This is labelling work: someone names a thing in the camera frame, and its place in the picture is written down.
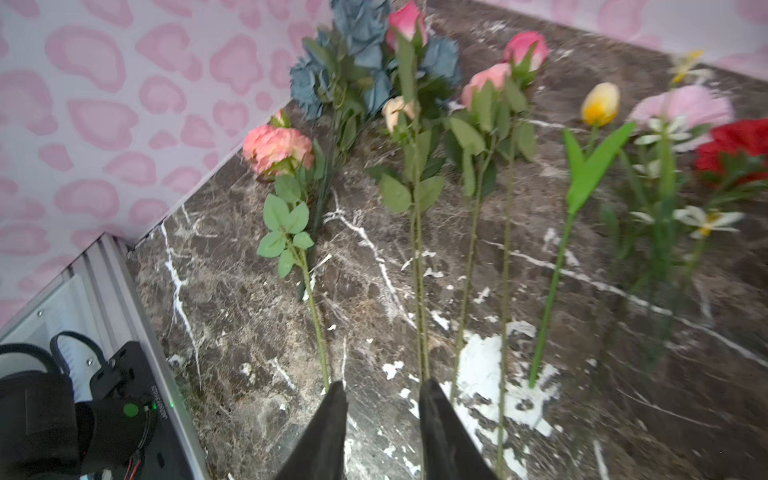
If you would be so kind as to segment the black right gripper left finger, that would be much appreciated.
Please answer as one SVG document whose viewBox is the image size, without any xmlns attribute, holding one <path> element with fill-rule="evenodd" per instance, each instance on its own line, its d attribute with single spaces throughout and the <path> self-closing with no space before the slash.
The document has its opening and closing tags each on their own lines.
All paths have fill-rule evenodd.
<svg viewBox="0 0 768 480">
<path fill-rule="evenodd" d="M 347 412 L 344 384 L 333 382 L 275 479 L 344 479 Z"/>
</svg>

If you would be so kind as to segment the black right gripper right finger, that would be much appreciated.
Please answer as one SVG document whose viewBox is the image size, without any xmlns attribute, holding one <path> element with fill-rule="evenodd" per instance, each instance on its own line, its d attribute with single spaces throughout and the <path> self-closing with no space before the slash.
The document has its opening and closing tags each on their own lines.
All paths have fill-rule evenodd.
<svg viewBox="0 0 768 480">
<path fill-rule="evenodd" d="M 421 385 L 418 407 L 426 479 L 497 479 L 434 378 Z"/>
</svg>

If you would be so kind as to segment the light pink carnation flower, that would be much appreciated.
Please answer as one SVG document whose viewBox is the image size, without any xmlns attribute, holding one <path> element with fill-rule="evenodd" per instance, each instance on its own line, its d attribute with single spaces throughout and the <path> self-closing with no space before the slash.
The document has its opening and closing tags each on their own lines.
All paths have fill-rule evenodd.
<svg viewBox="0 0 768 480">
<path fill-rule="evenodd" d="M 617 158 L 626 174 L 626 205 L 620 211 L 604 205 L 600 215 L 614 248 L 613 272 L 645 302 L 651 365 L 671 337 L 709 238 L 735 232 L 743 218 L 717 208 L 720 190 L 701 205 L 681 196 L 690 180 L 681 157 L 704 145 L 711 131 L 733 116 L 730 102 L 710 89 L 675 84 L 640 101 L 627 118 L 636 131 Z"/>
</svg>

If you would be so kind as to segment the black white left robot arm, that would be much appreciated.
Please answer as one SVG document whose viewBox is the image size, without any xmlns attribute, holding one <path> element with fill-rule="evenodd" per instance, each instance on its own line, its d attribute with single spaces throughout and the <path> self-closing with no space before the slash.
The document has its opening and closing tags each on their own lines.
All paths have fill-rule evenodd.
<svg viewBox="0 0 768 480">
<path fill-rule="evenodd" d="M 43 349 L 24 343 L 1 348 L 39 368 L 1 377 L 1 476 L 4 479 L 190 479 L 191 467 L 149 360 L 137 341 L 111 357 L 87 336 L 99 368 L 75 397 L 68 361 L 53 337 Z"/>
</svg>

